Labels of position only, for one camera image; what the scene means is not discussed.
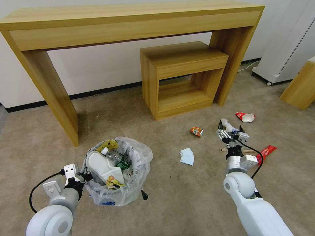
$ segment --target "trash can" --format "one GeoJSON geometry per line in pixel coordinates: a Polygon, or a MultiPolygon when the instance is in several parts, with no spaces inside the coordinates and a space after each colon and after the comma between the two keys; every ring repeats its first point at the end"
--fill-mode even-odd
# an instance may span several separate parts
{"type": "Polygon", "coordinates": [[[151,149],[145,144],[138,142],[134,139],[127,137],[116,137],[114,140],[106,140],[98,143],[95,147],[91,148],[85,157],[83,162],[82,170],[89,168],[93,179],[86,182],[85,188],[90,193],[96,204],[103,205],[115,205],[122,207],[134,200],[136,200],[141,194],[142,185],[146,180],[148,173],[150,172],[150,161],[152,160],[153,154],[151,149]],[[105,148],[109,149],[111,152],[118,153],[118,155],[123,156],[126,160],[120,162],[116,166],[121,166],[121,170],[126,169],[124,174],[125,183],[122,185],[117,182],[115,187],[117,189],[112,189],[109,184],[110,177],[107,175],[99,174],[97,168],[90,168],[89,158],[92,155],[99,155],[98,158],[106,158],[106,154],[102,156],[102,150],[105,148]]]}

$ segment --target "wooden furniture corner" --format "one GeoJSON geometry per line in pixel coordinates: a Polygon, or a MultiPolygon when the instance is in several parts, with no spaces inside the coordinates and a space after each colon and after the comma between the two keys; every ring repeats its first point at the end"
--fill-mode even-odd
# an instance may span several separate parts
{"type": "Polygon", "coordinates": [[[280,99],[302,110],[315,100],[315,57],[304,64],[280,99]]]}

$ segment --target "clear plastic bag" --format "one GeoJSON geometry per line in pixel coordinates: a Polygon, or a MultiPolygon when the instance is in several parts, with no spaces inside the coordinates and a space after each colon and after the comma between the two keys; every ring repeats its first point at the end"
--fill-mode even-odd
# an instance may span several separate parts
{"type": "MultiPolygon", "coordinates": [[[[133,175],[127,182],[126,186],[119,189],[108,189],[105,184],[102,186],[99,181],[90,180],[85,184],[85,188],[90,193],[96,204],[115,205],[122,207],[136,200],[142,189],[142,185],[150,172],[150,161],[153,154],[151,149],[145,144],[127,137],[116,137],[119,152],[128,154],[131,158],[133,175]]],[[[88,154],[95,151],[103,142],[98,143],[91,148],[83,162],[82,170],[86,168],[86,158],[88,154]]]]}

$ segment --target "power cord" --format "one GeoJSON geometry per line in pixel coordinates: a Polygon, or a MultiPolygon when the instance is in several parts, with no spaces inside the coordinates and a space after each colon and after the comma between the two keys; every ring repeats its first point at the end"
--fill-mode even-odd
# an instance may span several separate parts
{"type": "Polygon", "coordinates": [[[251,65],[255,64],[256,62],[260,62],[260,60],[259,60],[259,61],[255,61],[255,62],[253,62],[253,63],[252,63],[252,64],[250,64],[248,67],[246,67],[246,68],[244,68],[244,69],[241,69],[241,70],[238,70],[237,72],[240,72],[240,71],[243,71],[243,70],[248,69],[251,65]]]}
{"type": "Polygon", "coordinates": [[[262,157],[262,161],[261,161],[261,163],[260,163],[260,165],[258,166],[258,168],[257,168],[257,170],[253,173],[253,175],[252,175],[252,179],[255,177],[255,175],[257,174],[257,172],[259,171],[259,169],[262,167],[262,165],[263,165],[263,156],[262,156],[262,154],[259,152],[259,151],[257,151],[257,150],[255,150],[255,149],[253,149],[253,148],[251,148],[250,146],[248,146],[248,145],[246,145],[246,144],[244,144],[244,143],[242,143],[240,140],[238,140],[238,139],[236,139],[240,144],[242,144],[243,146],[245,146],[245,147],[247,147],[247,148],[249,148],[249,149],[251,149],[251,150],[253,150],[254,152],[257,152],[261,157],[262,157]]]}
{"type": "Polygon", "coordinates": [[[65,171],[62,169],[61,171],[59,171],[58,173],[55,173],[51,176],[48,176],[47,178],[43,179],[41,182],[39,182],[31,191],[30,193],[30,196],[29,196],[29,205],[30,205],[30,208],[32,209],[32,211],[36,214],[37,211],[35,210],[35,208],[33,207],[33,203],[32,203],[32,195],[33,195],[33,192],[35,191],[35,189],[40,186],[43,182],[45,182],[46,180],[56,176],[56,175],[65,175],[65,171]]]}

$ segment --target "wooden stick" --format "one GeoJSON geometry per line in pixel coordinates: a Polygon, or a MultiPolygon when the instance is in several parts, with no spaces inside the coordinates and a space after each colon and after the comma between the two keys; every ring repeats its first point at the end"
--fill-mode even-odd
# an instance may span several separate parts
{"type": "MultiPolygon", "coordinates": [[[[227,148],[220,148],[220,151],[227,151],[227,148]]],[[[242,152],[254,152],[253,150],[243,149],[242,152]]]]}

